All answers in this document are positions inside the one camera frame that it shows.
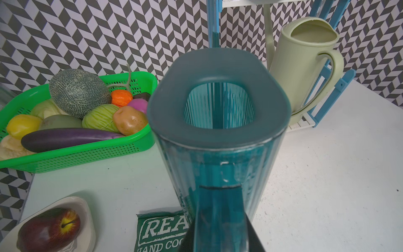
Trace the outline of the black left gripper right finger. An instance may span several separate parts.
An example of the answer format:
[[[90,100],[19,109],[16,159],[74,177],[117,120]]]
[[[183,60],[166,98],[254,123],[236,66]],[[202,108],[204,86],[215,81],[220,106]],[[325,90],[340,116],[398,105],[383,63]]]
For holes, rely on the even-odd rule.
[[[256,234],[251,221],[248,216],[246,216],[247,230],[248,230],[248,249],[249,252],[265,252],[265,249]]]

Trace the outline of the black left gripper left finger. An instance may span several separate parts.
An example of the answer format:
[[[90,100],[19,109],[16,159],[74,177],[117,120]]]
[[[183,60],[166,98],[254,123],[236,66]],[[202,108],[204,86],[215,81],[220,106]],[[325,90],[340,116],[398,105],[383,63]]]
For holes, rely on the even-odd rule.
[[[194,218],[182,243],[178,249],[178,252],[195,252],[194,239],[195,239],[195,227],[196,219]]]

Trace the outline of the dark teal watering can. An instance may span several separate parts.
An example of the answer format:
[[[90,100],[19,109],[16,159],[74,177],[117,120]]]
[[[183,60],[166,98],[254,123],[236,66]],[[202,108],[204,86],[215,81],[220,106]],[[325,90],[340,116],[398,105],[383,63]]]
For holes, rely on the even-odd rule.
[[[196,252],[248,252],[252,221],[290,121],[288,98],[254,55],[204,48],[179,56],[147,117]]]

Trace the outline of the pale green watering can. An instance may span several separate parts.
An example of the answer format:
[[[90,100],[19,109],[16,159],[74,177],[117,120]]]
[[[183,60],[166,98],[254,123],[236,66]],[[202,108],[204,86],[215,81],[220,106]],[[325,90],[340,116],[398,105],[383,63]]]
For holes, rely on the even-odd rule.
[[[342,77],[344,59],[334,49],[338,33],[322,18],[303,17],[281,28],[279,41],[273,35],[270,5],[263,6],[266,63],[271,75],[286,93],[291,106],[290,125],[298,123],[314,108]],[[306,99],[326,61],[331,74],[324,87],[308,103]]]

